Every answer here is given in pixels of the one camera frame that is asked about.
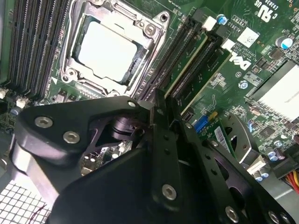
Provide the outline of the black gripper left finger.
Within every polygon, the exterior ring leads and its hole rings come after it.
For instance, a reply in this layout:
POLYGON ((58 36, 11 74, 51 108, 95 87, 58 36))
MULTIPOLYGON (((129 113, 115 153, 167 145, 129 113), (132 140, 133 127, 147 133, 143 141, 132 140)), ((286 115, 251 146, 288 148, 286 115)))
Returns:
POLYGON ((127 96, 30 107, 18 116, 10 158, 52 208, 77 184, 80 159, 121 141, 150 158, 149 197, 166 209, 182 203, 176 127, 183 124, 174 98, 156 91, 156 103, 127 96))

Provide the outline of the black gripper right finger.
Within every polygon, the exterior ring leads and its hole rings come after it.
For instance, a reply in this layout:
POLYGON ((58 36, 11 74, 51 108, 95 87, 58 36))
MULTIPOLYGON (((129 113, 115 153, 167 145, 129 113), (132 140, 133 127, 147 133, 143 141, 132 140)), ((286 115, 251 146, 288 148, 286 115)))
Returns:
POLYGON ((292 224, 293 218, 219 142, 201 141, 182 120, 178 103, 166 98, 169 123, 204 184, 200 190, 210 224, 292 224))

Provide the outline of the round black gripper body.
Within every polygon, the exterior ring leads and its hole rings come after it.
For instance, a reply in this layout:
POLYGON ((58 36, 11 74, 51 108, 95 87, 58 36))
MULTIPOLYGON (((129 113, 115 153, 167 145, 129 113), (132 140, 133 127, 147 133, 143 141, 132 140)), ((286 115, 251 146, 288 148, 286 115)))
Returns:
POLYGON ((207 224, 200 178, 180 133, 165 119, 131 120, 145 133, 132 149, 69 185, 50 224, 207 224))

